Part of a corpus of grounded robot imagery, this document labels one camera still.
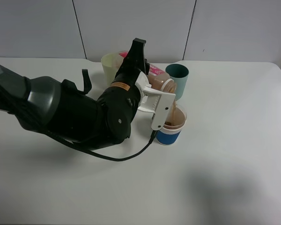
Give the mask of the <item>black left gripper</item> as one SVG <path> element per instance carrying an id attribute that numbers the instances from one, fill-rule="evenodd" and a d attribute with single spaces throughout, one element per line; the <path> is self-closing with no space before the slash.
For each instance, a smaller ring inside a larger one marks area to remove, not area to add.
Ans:
<path id="1" fill-rule="evenodd" d="M 148 62 L 144 58 L 145 44 L 146 40 L 140 38 L 133 40 L 128 55 L 123 58 L 115 79 L 110 84 L 111 87 L 130 90 L 136 83 L 139 83 L 139 80 L 145 80 L 148 84 Z"/>

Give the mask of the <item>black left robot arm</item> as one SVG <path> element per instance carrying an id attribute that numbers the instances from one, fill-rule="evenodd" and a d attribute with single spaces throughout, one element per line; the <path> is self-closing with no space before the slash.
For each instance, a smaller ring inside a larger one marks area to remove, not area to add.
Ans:
<path id="1" fill-rule="evenodd" d="M 109 87 L 94 100 L 88 71 L 82 70 L 84 89 L 69 80 L 49 76 L 29 79 L 0 65 L 0 110 L 13 114 L 21 126 L 94 150 L 122 143 L 141 102 L 136 87 L 147 72 L 146 41 L 136 38 Z"/>

